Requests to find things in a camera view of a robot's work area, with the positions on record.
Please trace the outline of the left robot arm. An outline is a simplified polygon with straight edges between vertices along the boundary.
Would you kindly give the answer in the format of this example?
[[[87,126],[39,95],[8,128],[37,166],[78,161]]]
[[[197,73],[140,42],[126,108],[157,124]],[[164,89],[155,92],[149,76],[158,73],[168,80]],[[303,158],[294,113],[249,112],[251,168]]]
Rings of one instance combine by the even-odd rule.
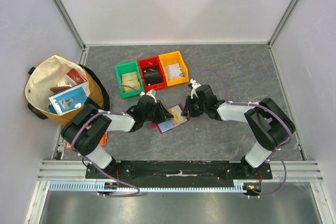
[[[114,159],[100,145],[106,132],[135,132],[145,122],[160,124],[174,116],[153,96],[143,95],[136,105],[125,112],[111,112],[86,105],[61,131],[62,138],[76,151],[92,163],[104,178],[115,174]]]

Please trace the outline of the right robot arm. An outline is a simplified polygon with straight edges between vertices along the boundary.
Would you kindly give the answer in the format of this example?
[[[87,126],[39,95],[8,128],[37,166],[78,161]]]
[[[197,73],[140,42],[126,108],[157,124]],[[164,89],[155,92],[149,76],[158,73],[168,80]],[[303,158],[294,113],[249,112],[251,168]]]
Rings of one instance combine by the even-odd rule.
[[[254,178],[263,163],[292,140],[294,123],[271,98],[248,103],[219,100],[208,84],[201,85],[192,79],[188,86],[191,94],[186,97],[182,116],[195,118],[206,114],[213,120],[249,125],[256,143],[241,159],[240,172],[245,178]]]

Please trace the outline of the red leather card holder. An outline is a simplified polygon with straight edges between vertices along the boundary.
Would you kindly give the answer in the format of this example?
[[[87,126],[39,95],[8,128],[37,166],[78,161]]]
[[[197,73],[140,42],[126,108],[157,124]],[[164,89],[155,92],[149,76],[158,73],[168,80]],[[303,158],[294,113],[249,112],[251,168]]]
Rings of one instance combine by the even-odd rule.
[[[183,107],[181,104],[177,104],[171,108],[169,108],[167,111],[170,112],[173,115],[172,119],[169,119],[167,121],[164,121],[159,124],[149,124],[149,129],[158,129],[158,131],[163,134],[167,131],[170,131],[186,122],[189,121],[189,118],[182,115]]]

